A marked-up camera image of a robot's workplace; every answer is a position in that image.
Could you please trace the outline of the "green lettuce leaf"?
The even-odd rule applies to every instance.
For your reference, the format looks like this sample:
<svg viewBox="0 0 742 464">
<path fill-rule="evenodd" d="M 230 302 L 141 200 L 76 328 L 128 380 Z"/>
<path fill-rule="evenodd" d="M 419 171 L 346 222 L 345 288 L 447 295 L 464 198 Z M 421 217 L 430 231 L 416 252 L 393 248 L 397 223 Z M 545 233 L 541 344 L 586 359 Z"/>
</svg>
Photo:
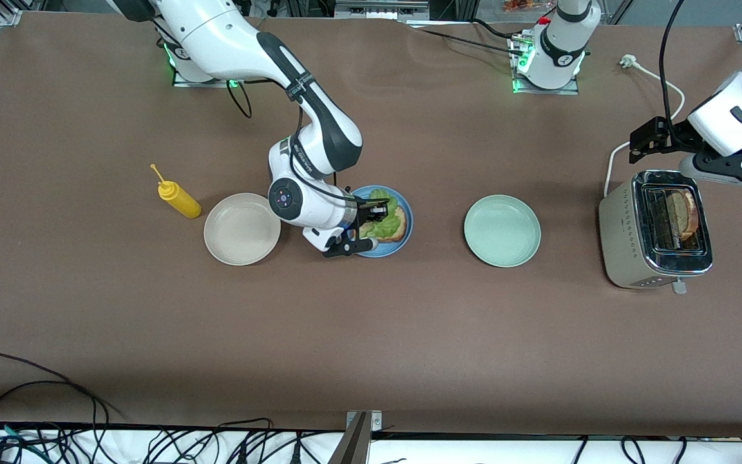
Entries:
<svg viewBox="0 0 742 464">
<path fill-rule="evenodd" d="M 363 197 L 368 199 L 389 198 L 390 201 L 388 203 L 388 215 L 384 219 L 388 217 L 399 217 L 400 219 L 406 220 L 408 223 L 406 212 L 404 212 L 403 209 L 403 203 L 391 189 L 374 188 L 370 190 L 367 195 L 363 195 Z"/>
</svg>

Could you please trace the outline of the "blue round plate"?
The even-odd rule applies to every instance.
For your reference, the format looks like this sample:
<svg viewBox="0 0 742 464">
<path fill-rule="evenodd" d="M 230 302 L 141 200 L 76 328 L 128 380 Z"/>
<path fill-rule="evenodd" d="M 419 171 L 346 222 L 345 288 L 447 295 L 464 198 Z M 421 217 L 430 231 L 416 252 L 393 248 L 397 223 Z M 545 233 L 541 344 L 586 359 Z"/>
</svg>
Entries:
<svg viewBox="0 0 742 464">
<path fill-rule="evenodd" d="M 354 194 L 356 194 L 356 196 L 364 198 L 363 195 L 367 195 L 368 192 L 374 188 L 388 188 L 394 191 L 394 193 L 399 197 L 399 200 L 403 203 L 403 209 L 404 209 L 404 212 L 406 212 L 406 216 L 408 220 L 407 232 L 404 235 L 402 241 L 392 242 L 392 243 L 379 243 L 379 247 L 377 247 L 377 249 L 370 251 L 370 252 L 359 254 L 360 256 L 367 256 L 367 258 L 382 258 L 383 256 L 394 255 L 394 253 L 400 250 L 404 246 L 404 244 L 407 242 L 407 240 L 410 237 L 410 234 L 412 234 L 414 215 L 413 215 L 412 209 L 410 208 L 410 203 L 407 202 L 406 199 L 404 199 L 402 194 L 398 193 L 396 190 L 392 188 L 384 187 L 382 185 L 369 185 L 369 186 L 356 189 L 354 191 Z M 352 238 L 353 240 L 355 238 L 360 238 L 359 232 L 354 232 L 353 230 L 350 230 L 350 232 L 348 232 L 348 237 Z"/>
</svg>

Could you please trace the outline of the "white round plate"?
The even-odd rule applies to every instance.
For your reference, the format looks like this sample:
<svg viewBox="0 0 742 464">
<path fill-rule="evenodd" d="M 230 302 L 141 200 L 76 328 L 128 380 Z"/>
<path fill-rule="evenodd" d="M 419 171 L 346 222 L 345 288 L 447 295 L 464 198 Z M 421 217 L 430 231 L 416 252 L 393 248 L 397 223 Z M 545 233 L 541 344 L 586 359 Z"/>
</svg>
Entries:
<svg viewBox="0 0 742 464">
<path fill-rule="evenodd" d="M 204 243 L 215 259 L 247 266 L 268 256 L 281 235 L 281 220 L 267 198 L 238 193 L 221 200 L 204 223 Z"/>
</svg>

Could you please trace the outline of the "brown bread slice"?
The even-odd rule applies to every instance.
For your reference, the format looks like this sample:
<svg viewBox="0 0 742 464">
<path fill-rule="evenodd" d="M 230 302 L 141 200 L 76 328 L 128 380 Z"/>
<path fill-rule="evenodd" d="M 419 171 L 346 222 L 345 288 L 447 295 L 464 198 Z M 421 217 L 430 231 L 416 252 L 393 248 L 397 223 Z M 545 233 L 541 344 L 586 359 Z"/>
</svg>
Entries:
<svg viewBox="0 0 742 464">
<path fill-rule="evenodd" d="M 388 217 L 380 222 L 367 222 L 360 227 L 361 238 L 374 238 L 379 243 L 400 242 L 407 232 L 407 221 Z"/>
<path fill-rule="evenodd" d="M 700 220 L 698 207 L 691 191 L 672 191 L 666 200 L 672 232 L 681 241 L 688 240 L 698 231 Z"/>
</svg>

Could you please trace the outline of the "green round plate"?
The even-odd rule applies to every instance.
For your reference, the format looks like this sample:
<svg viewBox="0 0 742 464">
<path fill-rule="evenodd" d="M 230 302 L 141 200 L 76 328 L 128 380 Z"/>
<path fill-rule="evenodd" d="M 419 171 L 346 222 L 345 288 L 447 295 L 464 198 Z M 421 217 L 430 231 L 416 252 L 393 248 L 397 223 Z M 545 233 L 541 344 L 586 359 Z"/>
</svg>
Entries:
<svg viewBox="0 0 742 464">
<path fill-rule="evenodd" d="M 517 267 L 538 252 L 542 228 L 525 202 L 506 195 L 480 198 L 466 212 L 463 235 L 468 249 L 494 267 Z"/>
</svg>

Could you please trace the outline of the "grey metal box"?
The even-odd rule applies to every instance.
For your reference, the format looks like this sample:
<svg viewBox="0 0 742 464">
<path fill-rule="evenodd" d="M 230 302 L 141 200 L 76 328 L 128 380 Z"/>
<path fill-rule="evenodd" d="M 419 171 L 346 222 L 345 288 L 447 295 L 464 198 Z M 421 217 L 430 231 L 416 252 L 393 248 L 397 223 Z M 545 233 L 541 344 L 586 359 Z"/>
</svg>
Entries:
<svg viewBox="0 0 742 464">
<path fill-rule="evenodd" d="M 392 19 L 429 21 L 429 0 L 334 0 L 336 19 Z"/>
</svg>

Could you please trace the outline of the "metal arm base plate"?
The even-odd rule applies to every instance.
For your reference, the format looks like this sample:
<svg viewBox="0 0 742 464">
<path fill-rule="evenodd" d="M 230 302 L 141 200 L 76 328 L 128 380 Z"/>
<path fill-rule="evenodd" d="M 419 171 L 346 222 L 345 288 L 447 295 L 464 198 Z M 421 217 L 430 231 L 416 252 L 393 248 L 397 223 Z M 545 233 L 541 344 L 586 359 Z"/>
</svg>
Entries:
<svg viewBox="0 0 742 464">
<path fill-rule="evenodd" d="M 215 79 L 199 70 L 192 63 L 183 63 L 173 68 L 173 87 L 177 88 L 226 88 L 229 83 Z"/>
<path fill-rule="evenodd" d="M 565 82 L 562 87 L 558 88 L 545 88 L 540 87 L 528 77 L 528 72 L 534 67 L 533 61 L 538 57 L 544 56 L 544 53 L 538 53 L 537 48 L 534 44 L 534 37 L 532 35 L 525 35 L 525 32 L 532 33 L 532 29 L 522 30 L 521 34 L 513 34 L 512 38 L 506 39 L 506 44 L 510 51 L 518 51 L 518 55 L 513 55 L 510 58 L 510 64 L 513 73 L 513 92 L 527 92 L 533 94 L 551 94 L 551 95 L 562 95 L 562 96 L 575 96 L 579 93 L 579 88 L 576 81 L 576 76 L 580 71 L 580 65 L 583 59 L 585 59 L 585 51 L 583 51 L 575 61 L 575 64 L 570 64 L 566 67 L 555 67 L 554 76 L 564 77 L 568 76 L 569 81 Z"/>
</svg>

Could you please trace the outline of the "silver two-slot toaster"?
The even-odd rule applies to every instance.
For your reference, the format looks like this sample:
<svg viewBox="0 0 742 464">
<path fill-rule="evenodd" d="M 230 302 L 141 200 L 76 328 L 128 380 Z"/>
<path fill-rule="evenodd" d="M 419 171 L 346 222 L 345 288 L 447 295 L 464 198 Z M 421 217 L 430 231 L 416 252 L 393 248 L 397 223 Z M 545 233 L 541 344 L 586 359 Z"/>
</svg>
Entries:
<svg viewBox="0 0 742 464">
<path fill-rule="evenodd" d="M 699 228 L 688 240 L 672 232 L 667 197 L 686 189 L 697 202 Z M 686 293 L 686 281 L 712 268 L 714 254 L 697 182 L 680 171 L 639 171 L 600 202 L 600 240 L 610 281 L 625 289 L 670 285 Z"/>
</svg>

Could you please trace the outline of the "metal table edge bracket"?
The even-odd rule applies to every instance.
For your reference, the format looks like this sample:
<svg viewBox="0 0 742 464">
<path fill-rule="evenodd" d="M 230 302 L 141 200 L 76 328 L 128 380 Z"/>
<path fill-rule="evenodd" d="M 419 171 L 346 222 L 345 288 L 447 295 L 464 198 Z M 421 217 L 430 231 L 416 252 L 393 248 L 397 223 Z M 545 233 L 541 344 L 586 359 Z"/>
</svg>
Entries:
<svg viewBox="0 0 742 464">
<path fill-rule="evenodd" d="M 347 429 L 328 464 L 367 464 L 373 432 L 383 426 L 382 411 L 348 411 Z"/>
</svg>

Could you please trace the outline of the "yellow squeeze bottle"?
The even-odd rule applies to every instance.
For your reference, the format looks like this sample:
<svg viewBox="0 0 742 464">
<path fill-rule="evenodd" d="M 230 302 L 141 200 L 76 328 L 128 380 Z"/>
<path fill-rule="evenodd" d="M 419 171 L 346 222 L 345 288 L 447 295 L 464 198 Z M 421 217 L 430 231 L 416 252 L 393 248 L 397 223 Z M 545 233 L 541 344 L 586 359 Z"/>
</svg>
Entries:
<svg viewBox="0 0 742 464">
<path fill-rule="evenodd" d="M 163 202 L 167 202 L 169 206 L 187 219 L 196 219 L 201 215 L 201 205 L 191 194 L 180 187 L 178 183 L 166 180 L 155 164 L 150 164 L 149 167 L 158 177 L 157 194 Z"/>
</svg>

